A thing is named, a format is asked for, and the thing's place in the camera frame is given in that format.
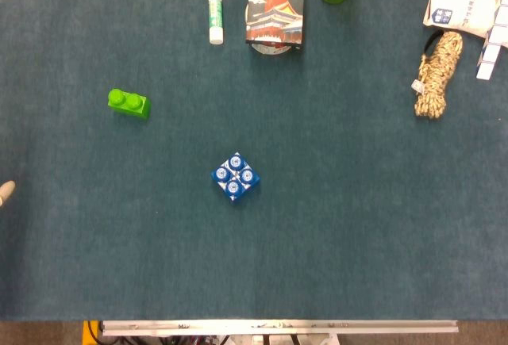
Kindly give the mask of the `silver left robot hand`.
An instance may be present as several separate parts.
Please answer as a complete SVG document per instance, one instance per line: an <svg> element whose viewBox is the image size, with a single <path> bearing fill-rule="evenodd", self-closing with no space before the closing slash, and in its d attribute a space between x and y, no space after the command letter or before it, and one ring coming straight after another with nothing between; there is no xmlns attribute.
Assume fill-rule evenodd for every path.
<svg viewBox="0 0 508 345"><path fill-rule="evenodd" d="M16 183L12 180L0 185L0 206L3 206L9 200L16 188Z"/></svg>

